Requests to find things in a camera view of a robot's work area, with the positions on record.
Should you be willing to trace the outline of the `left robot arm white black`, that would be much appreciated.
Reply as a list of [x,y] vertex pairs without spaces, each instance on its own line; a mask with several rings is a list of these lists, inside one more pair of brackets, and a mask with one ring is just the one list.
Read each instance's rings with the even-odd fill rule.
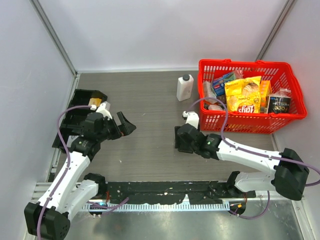
[[81,122],[81,133],[66,150],[64,168],[36,203],[24,209],[28,233],[39,240],[63,240],[71,222],[83,206],[91,200],[102,199],[107,193],[106,179],[91,174],[76,187],[77,180],[90,165],[101,143],[130,135],[137,127],[122,112],[117,125],[108,111],[92,112]]

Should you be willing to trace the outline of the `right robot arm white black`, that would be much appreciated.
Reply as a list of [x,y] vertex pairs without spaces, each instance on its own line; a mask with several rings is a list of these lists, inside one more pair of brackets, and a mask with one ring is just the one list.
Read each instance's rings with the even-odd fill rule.
[[310,171],[294,150],[285,148],[278,152],[249,147],[219,134],[205,135],[189,123],[175,126],[174,133],[175,148],[180,152],[257,170],[232,172],[225,186],[230,197],[250,191],[275,191],[293,201],[302,199]]

